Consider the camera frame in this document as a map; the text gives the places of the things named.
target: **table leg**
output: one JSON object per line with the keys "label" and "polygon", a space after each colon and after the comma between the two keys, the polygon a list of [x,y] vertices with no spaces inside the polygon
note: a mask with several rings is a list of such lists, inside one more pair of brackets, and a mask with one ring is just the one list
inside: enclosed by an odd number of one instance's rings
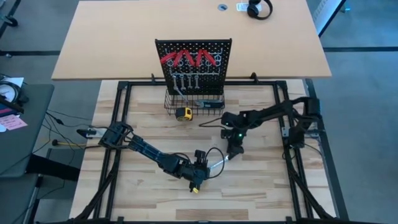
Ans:
{"label": "table leg", "polygon": [[59,177],[63,180],[77,181],[80,169],[51,161],[50,159],[41,156],[31,155],[26,172],[50,175],[53,177]]}

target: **black pegboard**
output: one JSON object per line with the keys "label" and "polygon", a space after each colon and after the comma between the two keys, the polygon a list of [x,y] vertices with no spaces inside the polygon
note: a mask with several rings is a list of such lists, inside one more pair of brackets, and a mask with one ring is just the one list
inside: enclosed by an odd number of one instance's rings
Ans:
{"label": "black pegboard", "polygon": [[[201,56],[201,65],[199,67],[191,66],[186,56],[180,60],[178,66],[174,67],[169,60],[162,64],[162,70],[165,77],[169,94],[178,95],[174,90],[173,75],[176,76],[178,89],[181,91],[182,79],[186,90],[182,90],[184,95],[222,95],[224,92],[224,82],[228,68],[229,53],[231,51],[232,39],[227,40],[155,40],[159,59],[171,52],[178,53],[181,50],[188,50],[196,62],[199,49],[204,49],[216,59],[216,65],[211,65],[207,59]],[[189,75],[191,77],[191,86],[189,86]],[[199,89],[195,89],[195,76],[198,75]]]}

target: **black headphones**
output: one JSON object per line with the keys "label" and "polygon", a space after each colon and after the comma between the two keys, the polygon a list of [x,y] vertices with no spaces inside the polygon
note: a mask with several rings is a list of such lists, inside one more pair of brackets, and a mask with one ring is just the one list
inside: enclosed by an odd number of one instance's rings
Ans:
{"label": "black headphones", "polygon": [[269,13],[267,16],[260,17],[259,10],[257,9],[256,5],[258,5],[261,2],[261,0],[249,0],[248,15],[251,18],[255,18],[258,20],[264,20],[264,19],[267,19],[272,14],[272,10],[274,9],[272,7],[272,3],[270,2],[270,0],[264,0],[264,1],[267,3],[267,5],[269,7]]}

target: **wooden table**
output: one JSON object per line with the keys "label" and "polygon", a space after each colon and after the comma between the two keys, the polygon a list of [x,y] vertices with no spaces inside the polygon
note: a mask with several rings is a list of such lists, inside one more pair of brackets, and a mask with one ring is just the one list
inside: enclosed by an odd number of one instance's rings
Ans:
{"label": "wooden table", "polygon": [[[287,83],[291,99],[305,95],[301,80],[287,80]],[[118,81],[102,82],[94,125],[109,125],[117,84]],[[197,126],[214,116],[196,116],[191,122],[178,122],[163,108],[164,93],[164,86],[132,88],[127,123],[137,135],[161,151],[184,152],[191,159],[196,149],[207,151],[217,146],[226,151],[227,142],[220,139],[220,128]],[[225,111],[233,113],[260,110],[275,103],[272,87],[269,86],[225,86],[225,97]],[[97,143],[98,140],[88,141],[92,145]],[[318,148],[316,140],[306,139],[306,143]],[[294,217],[277,120],[265,122],[261,127],[248,131],[243,146],[245,153],[229,161],[219,177],[207,180],[199,194],[189,192],[188,181],[163,173],[157,164],[139,153],[123,151],[112,219],[124,216],[125,220],[135,221],[271,221],[285,220],[286,216]],[[301,152],[310,191],[325,210],[334,216],[321,156],[309,147]],[[103,157],[103,148],[86,150],[71,217],[77,216],[97,191]],[[217,152],[210,154],[209,164],[219,160]],[[298,193],[303,207],[301,191],[298,190]],[[105,207],[102,206],[101,217]]]}
{"label": "wooden table", "polygon": [[[242,0],[80,1],[52,78],[163,77],[155,39],[229,39],[228,78],[330,77],[305,0],[273,0],[265,21]],[[226,11],[218,10],[227,5]],[[266,4],[263,12],[268,11]]]}

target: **light wood desk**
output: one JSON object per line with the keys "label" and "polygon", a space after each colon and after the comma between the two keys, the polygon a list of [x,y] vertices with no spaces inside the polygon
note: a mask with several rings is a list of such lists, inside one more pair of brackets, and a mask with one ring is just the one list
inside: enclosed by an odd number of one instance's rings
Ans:
{"label": "light wood desk", "polygon": [[[287,83],[291,99],[305,95],[301,80],[288,80]],[[102,82],[93,118],[94,125],[109,125],[117,84],[118,81]],[[194,158],[196,149],[207,151],[210,147],[217,146],[223,152],[226,151],[227,142],[220,138],[220,128],[197,126],[214,116],[196,116],[191,122],[178,122],[163,108],[164,93],[164,86],[132,88],[127,123],[137,135],[161,151],[184,152],[191,159]],[[260,110],[275,103],[270,86],[225,86],[225,97],[224,111],[233,113]],[[88,141],[92,145],[97,143],[98,139]],[[306,139],[306,143],[318,148],[315,140]],[[189,192],[188,181],[163,173],[157,164],[139,153],[123,151],[112,219],[124,216],[125,220],[130,221],[271,221],[285,220],[286,216],[294,217],[277,120],[265,122],[248,131],[243,147],[245,153],[226,163],[225,170],[219,177],[206,180],[199,194]],[[301,152],[310,191],[325,210],[334,216],[322,158],[309,147],[303,148]],[[77,216],[97,191],[103,157],[102,148],[86,150],[71,217]],[[218,160],[220,155],[212,152],[209,164]],[[303,207],[301,191],[298,190],[298,194]],[[102,206],[101,217],[104,216],[105,207]]]}
{"label": "light wood desk", "polygon": [[[229,38],[228,78],[252,72],[267,78],[331,76],[305,0],[273,0],[274,12],[265,21],[238,12],[241,2],[80,1],[52,78],[163,77],[155,39]],[[219,4],[228,9],[219,11]]]}

